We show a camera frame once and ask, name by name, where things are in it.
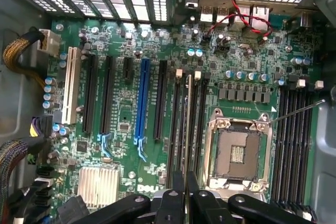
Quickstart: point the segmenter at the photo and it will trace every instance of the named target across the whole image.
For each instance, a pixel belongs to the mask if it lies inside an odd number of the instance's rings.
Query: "chip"
[[[87,152],[88,142],[86,141],[77,141],[77,152]]]

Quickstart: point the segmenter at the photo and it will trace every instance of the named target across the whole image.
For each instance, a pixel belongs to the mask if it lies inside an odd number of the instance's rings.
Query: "yellow wires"
[[[43,41],[44,38],[45,36],[40,31],[29,31],[10,43],[3,53],[5,65],[9,70],[35,79],[42,88],[44,88],[45,84],[39,74],[32,70],[20,67],[17,58],[33,43],[38,40]]]

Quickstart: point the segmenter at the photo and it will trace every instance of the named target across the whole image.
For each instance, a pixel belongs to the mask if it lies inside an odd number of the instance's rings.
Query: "wire bundle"
[[[28,144],[19,140],[10,140],[0,147],[0,223],[7,224],[8,183],[14,167],[28,153]]]
[[[33,43],[35,43],[38,40],[42,42],[44,38],[45,36],[40,31],[37,30],[29,31],[20,36],[19,38],[17,38],[16,40],[14,40],[12,43],[10,43],[5,48],[5,51],[3,53],[5,65],[9,70],[33,78],[42,88],[44,87],[45,84],[43,82],[43,79],[39,76],[39,74],[30,69],[20,67],[18,65],[17,59]]]
[[[211,33],[211,31],[213,31],[224,20],[226,20],[228,18],[231,18],[231,17],[236,17],[236,16],[239,16],[240,20],[245,24],[245,26],[249,27],[251,29],[251,31],[256,33],[256,34],[261,34],[262,32],[258,29],[255,29],[255,28],[251,27],[251,25],[249,24],[248,21],[245,20],[245,18],[256,19],[256,20],[259,20],[259,21],[262,21],[262,22],[266,23],[267,24],[267,32],[265,34],[263,34],[263,36],[267,37],[268,35],[270,35],[272,33],[272,27],[271,27],[271,23],[269,21],[267,21],[263,18],[242,14],[240,12],[240,9],[239,9],[239,6],[237,5],[236,0],[231,0],[231,1],[232,1],[232,4],[233,4],[234,8],[236,9],[236,14],[230,14],[230,15],[226,16],[225,18],[223,18],[222,20],[220,20],[219,22],[217,22],[215,25],[213,25],[209,29],[208,35]]]

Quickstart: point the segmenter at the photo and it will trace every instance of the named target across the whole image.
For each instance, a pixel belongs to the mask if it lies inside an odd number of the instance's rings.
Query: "red cable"
[[[272,27],[271,27],[271,23],[268,22],[267,20],[263,19],[263,18],[259,18],[259,17],[255,17],[255,16],[250,16],[250,15],[245,15],[245,14],[241,14],[239,6],[237,5],[236,0],[231,0],[232,4],[234,6],[234,8],[236,9],[237,14],[230,14],[228,16],[226,16],[225,18],[223,18],[221,21],[217,22],[215,25],[213,25],[210,30],[208,31],[208,35],[211,33],[212,30],[214,30],[219,24],[221,24],[224,20],[231,18],[231,17],[235,17],[235,16],[239,16],[240,20],[242,22],[244,22],[245,26],[250,27],[251,31],[253,31],[256,34],[261,34],[261,31],[258,29],[255,29],[253,27],[251,27],[251,25],[249,24],[248,21],[245,20],[245,17],[250,18],[250,19],[256,19],[259,21],[262,21],[264,23],[267,24],[267,32],[263,35],[264,37],[267,37],[268,35],[270,35],[272,33]]]

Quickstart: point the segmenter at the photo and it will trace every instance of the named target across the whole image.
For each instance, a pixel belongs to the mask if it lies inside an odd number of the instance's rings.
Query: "gray metal panel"
[[[319,224],[336,223],[336,108],[319,107],[311,205]]]
[[[43,12],[34,9],[24,0],[0,0],[0,52],[5,44],[17,34],[25,33],[31,26],[48,28],[49,22]],[[37,55],[35,50],[24,54],[22,64],[38,67],[46,73],[47,60],[45,55]],[[43,113],[43,91],[34,81],[21,74],[10,72],[0,64],[0,145],[5,141],[29,135],[32,116]],[[22,161],[13,171],[10,189],[29,185],[35,176],[35,166]]]

